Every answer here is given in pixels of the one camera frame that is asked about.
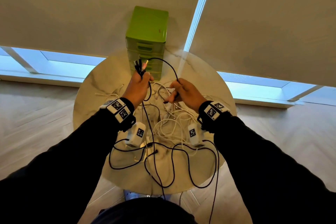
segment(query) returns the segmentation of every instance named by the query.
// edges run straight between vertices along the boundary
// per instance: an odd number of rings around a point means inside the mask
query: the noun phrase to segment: person
[[[149,81],[153,77],[148,72],[143,78],[133,74],[120,98],[131,113],[145,99]],[[204,109],[211,101],[190,82],[181,78],[170,87],[175,90],[167,101],[183,101],[214,133],[214,143],[227,161],[253,223],[336,223],[336,193],[307,168],[229,111],[207,122]],[[11,223],[77,223],[122,123],[107,108],[100,109],[69,137],[0,181],[1,218]],[[173,222],[195,220],[170,201],[143,197],[104,210],[92,223]]]

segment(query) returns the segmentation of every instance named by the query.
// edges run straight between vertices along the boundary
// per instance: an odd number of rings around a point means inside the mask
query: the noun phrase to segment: person's right arm
[[[183,101],[199,112],[211,101],[190,82],[173,82],[168,101]],[[222,113],[213,123],[214,143],[227,161],[234,182],[254,223],[336,220],[336,193],[274,143],[263,139],[238,117]]]

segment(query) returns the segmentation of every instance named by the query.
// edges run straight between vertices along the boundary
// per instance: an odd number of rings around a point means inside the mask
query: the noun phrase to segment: black pants
[[[91,224],[185,223],[195,218],[180,206],[162,198],[142,197],[125,201],[100,213]]]

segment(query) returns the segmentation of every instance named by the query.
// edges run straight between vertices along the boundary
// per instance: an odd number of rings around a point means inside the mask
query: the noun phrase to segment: green box top
[[[167,22],[167,11],[136,6],[126,37],[164,43],[167,37]]]

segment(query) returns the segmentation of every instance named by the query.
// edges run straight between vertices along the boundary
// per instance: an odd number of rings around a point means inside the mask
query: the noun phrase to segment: hand
[[[136,109],[141,102],[145,100],[147,89],[149,87],[149,81],[154,81],[153,76],[151,76],[149,72],[144,73],[142,79],[137,71],[133,73],[122,97],[131,101],[134,105],[134,109]]]
[[[187,107],[193,109],[198,113],[198,109],[202,103],[206,100],[205,97],[198,91],[198,89],[187,80],[179,78],[179,82],[173,81],[170,88],[174,88],[173,93],[166,99],[169,103],[175,103],[183,101]]]

